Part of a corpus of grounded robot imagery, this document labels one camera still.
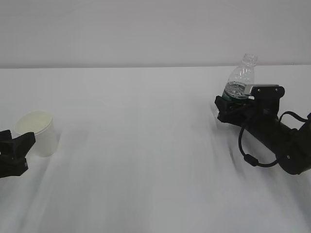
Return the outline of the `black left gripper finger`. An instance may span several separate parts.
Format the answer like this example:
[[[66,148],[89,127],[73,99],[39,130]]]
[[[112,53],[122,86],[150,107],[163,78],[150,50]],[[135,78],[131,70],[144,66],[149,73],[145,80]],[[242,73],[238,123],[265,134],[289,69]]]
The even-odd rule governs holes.
[[[1,131],[0,133],[0,154],[10,155],[12,134],[10,130]]]
[[[21,176],[28,170],[26,155],[35,144],[35,134],[25,133],[19,137],[12,138],[10,155],[0,155],[0,177]]]

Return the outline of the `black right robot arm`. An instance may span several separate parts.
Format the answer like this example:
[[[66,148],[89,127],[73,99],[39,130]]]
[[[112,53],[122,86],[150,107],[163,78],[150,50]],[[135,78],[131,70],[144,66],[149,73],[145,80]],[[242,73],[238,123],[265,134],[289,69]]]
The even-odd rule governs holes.
[[[291,129],[277,115],[279,99],[247,99],[242,103],[228,101],[221,96],[215,99],[219,110],[217,119],[222,123],[239,126],[238,146],[244,160],[258,167],[279,165],[291,175],[298,175],[311,167],[311,119],[304,119],[294,112],[287,114],[303,122],[300,129]],[[261,163],[242,148],[242,136],[248,131],[275,155],[271,163]]]

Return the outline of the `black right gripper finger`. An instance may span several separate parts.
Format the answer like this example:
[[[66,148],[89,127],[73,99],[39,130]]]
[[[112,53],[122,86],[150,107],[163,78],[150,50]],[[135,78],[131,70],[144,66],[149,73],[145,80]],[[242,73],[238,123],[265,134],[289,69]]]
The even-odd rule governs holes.
[[[250,98],[245,99],[238,99],[238,98],[231,98],[231,105],[230,109],[241,109],[241,108],[250,108],[254,107],[254,100]]]
[[[215,105],[218,109],[217,119],[222,123],[241,126],[246,117],[243,115],[246,108],[230,109],[231,101],[216,96]]]

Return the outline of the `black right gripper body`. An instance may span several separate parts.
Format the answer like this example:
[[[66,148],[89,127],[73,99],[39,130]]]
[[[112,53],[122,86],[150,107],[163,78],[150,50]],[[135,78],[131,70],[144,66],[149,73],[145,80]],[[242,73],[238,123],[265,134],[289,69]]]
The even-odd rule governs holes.
[[[243,131],[247,130],[265,146],[283,146],[284,135],[279,125],[277,114],[258,108],[243,124],[240,131],[239,145],[242,145]]]

